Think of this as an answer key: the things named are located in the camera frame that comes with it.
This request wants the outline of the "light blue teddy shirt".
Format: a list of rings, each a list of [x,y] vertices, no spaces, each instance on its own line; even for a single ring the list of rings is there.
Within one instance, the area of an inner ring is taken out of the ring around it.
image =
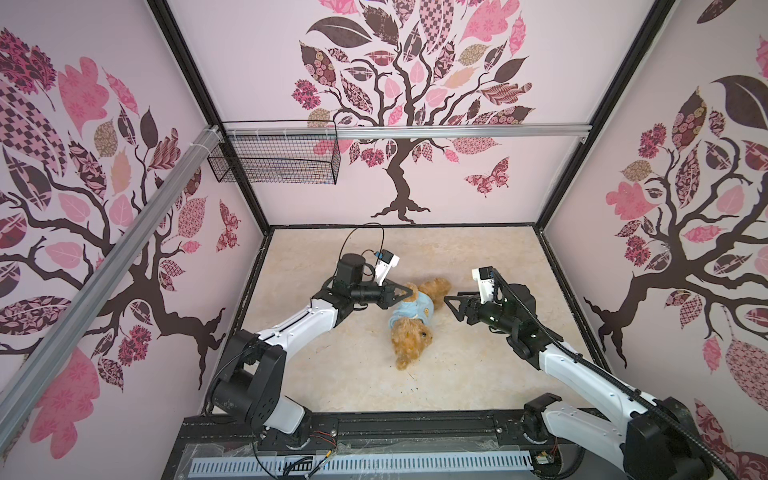
[[[418,320],[425,326],[429,326],[434,316],[434,302],[425,293],[418,291],[416,299],[399,302],[391,311],[389,328],[393,329],[395,323],[402,319]]]

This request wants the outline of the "brown plush teddy bear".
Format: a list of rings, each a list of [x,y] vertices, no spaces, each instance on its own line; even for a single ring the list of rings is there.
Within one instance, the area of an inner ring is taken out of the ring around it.
[[[408,284],[408,286],[413,288],[413,293],[405,301],[415,300],[418,291],[427,294],[434,302],[434,316],[435,311],[444,305],[444,297],[452,288],[452,284],[442,277],[434,278],[421,285]],[[425,326],[418,320],[402,318],[395,323],[393,329],[390,329],[395,367],[398,370],[405,370],[416,362],[431,345],[433,341],[431,324],[434,316],[429,326]]]

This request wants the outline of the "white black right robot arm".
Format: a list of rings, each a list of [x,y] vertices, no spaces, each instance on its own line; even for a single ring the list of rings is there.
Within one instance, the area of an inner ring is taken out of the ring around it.
[[[569,440],[630,479],[709,479],[714,474],[712,456],[684,405],[634,389],[586,359],[538,319],[535,300],[524,286],[483,287],[444,302],[458,321],[482,323],[504,335],[520,359],[568,386],[594,409],[587,412],[558,395],[542,394],[524,406],[527,440]]]

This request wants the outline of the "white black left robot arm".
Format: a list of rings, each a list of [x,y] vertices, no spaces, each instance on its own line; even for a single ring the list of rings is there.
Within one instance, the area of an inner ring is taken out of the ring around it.
[[[218,408],[256,431],[299,434],[308,425],[309,411],[281,393],[288,361],[354,311],[370,304],[387,310],[410,296],[410,288],[387,278],[399,261],[386,249],[372,265],[360,254],[344,254],[302,310],[258,333],[235,333],[206,394],[204,412]]]

